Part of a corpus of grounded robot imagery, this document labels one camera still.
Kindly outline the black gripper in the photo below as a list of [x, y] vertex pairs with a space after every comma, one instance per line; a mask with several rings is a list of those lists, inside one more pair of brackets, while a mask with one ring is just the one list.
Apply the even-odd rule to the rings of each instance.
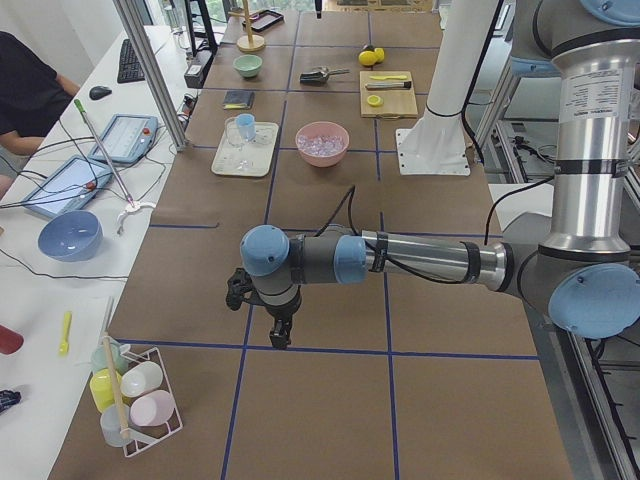
[[273, 328], [269, 333], [272, 347], [277, 350], [286, 350], [291, 344], [291, 329], [293, 316], [302, 304], [300, 298], [293, 298], [282, 305], [264, 304], [267, 313], [274, 319]]

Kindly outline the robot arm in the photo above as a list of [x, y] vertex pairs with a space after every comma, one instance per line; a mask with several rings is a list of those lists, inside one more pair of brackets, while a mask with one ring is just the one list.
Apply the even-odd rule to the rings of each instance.
[[561, 77], [553, 205], [524, 213], [503, 239], [428, 240], [327, 225], [288, 237], [261, 225], [240, 244], [242, 265], [227, 283], [229, 308], [258, 305], [273, 317], [272, 345], [289, 345], [304, 284], [363, 281], [401, 271], [441, 284], [480, 283], [522, 299], [577, 336], [617, 335], [639, 317], [639, 276], [619, 222], [634, 69], [635, 1], [521, 1], [513, 60], [552, 64]]
[[497, 0], [451, 2], [424, 113], [429, 133], [456, 128], [502, 5]]

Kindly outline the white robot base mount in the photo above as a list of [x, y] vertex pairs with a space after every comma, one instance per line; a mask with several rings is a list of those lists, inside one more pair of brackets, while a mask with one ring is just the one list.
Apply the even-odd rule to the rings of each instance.
[[430, 130], [417, 125], [397, 129], [396, 150], [401, 175], [469, 176], [462, 129]]

